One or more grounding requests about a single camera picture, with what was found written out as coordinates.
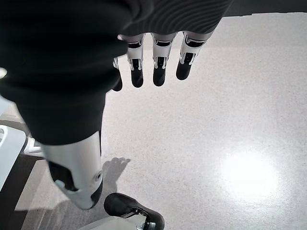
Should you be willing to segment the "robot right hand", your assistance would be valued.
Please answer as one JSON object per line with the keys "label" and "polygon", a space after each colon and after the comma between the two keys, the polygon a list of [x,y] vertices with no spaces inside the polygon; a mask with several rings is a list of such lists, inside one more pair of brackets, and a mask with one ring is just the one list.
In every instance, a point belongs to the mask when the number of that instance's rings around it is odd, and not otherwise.
{"label": "robot right hand", "polygon": [[120,80],[119,35],[212,31],[229,0],[3,0],[1,96],[42,145],[53,181],[80,209],[102,191],[106,93]]}

